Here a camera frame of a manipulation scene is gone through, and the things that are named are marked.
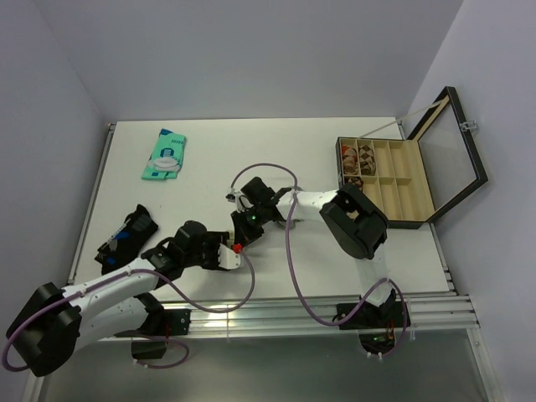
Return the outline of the cream yellow sock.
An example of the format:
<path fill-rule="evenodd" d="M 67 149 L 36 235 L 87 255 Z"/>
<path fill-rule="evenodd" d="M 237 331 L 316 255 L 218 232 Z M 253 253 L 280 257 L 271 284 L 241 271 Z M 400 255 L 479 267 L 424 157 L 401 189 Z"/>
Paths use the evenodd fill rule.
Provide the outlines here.
<path fill-rule="evenodd" d="M 229 238 L 227 240 L 228 245 L 233 245 L 235 243 L 235 232 L 231 229 L 228 231 Z"/>

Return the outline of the grey sock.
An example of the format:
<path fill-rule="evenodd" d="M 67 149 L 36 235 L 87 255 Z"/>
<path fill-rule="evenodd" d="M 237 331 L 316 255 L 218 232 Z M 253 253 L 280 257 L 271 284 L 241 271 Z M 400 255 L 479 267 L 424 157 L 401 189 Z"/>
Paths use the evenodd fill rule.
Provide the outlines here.
<path fill-rule="evenodd" d="M 286 223 L 285 223 L 285 229 L 289 229 L 289 230 L 295 229 L 296 224 L 298 222 L 301 222 L 301 220 L 300 219 L 287 220 Z"/>

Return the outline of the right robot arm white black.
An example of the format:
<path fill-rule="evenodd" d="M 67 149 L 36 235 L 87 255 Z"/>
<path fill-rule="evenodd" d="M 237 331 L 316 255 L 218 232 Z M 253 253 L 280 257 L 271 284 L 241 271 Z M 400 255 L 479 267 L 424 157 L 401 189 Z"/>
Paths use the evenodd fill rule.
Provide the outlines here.
<path fill-rule="evenodd" d="M 359 280 L 371 292 L 362 308 L 364 321 L 378 327 L 390 318 L 387 301 L 392 287 L 384 253 L 388 219 L 357 186 L 346 184 L 325 192 L 294 187 L 276 192 L 255 177 L 239 191 L 231 188 L 226 199 L 235 204 L 231 214 L 234 243 L 242 247 L 258 240 L 269 222 L 285 225 L 286 248 L 290 247 L 292 222 L 325 224 L 341 249 L 358 261 Z"/>

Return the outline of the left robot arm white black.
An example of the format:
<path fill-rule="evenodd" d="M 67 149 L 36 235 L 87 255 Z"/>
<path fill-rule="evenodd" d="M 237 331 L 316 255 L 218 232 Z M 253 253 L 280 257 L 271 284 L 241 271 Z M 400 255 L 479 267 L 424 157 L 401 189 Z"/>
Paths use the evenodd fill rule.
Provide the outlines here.
<path fill-rule="evenodd" d="M 213 232 L 188 221 L 173 237 L 162 240 L 122 268 L 79 285 L 39 287 L 7 330 L 3 367 L 15 349 L 37 377 L 53 373 L 75 351 L 102 338 L 156 337 L 167 331 L 167 316 L 152 294 L 177 280 L 183 271 L 231 271 L 241 265 L 227 232 Z"/>

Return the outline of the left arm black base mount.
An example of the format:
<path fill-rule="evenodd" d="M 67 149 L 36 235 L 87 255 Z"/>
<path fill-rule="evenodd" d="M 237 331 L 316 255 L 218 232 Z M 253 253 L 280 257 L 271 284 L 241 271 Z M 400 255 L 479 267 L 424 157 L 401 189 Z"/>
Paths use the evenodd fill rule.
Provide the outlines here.
<path fill-rule="evenodd" d="M 184 363 L 190 354 L 188 345 L 178 339 L 178 336 L 188 334 L 190 314 L 189 309 L 150 313 L 140 328 L 119 332 L 115 337 L 132 338 L 131 356 L 137 363 L 152 369 L 175 367 Z M 156 363 L 162 360 L 168 352 L 178 350 L 182 350 L 183 355 L 177 362 Z"/>

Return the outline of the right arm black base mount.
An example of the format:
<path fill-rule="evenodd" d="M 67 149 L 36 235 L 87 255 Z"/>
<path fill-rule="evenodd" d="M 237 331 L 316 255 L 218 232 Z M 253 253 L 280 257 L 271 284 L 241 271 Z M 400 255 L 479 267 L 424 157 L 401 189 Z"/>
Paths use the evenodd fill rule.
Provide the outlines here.
<path fill-rule="evenodd" d="M 365 303 L 350 320 L 338 325 L 340 330 L 375 330 L 375 332 L 359 334 L 358 339 L 367 353 L 385 354 L 396 345 L 395 331 L 408 329 L 411 324 L 407 306 L 397 301 L 384 312 L 379 307 Z"/>

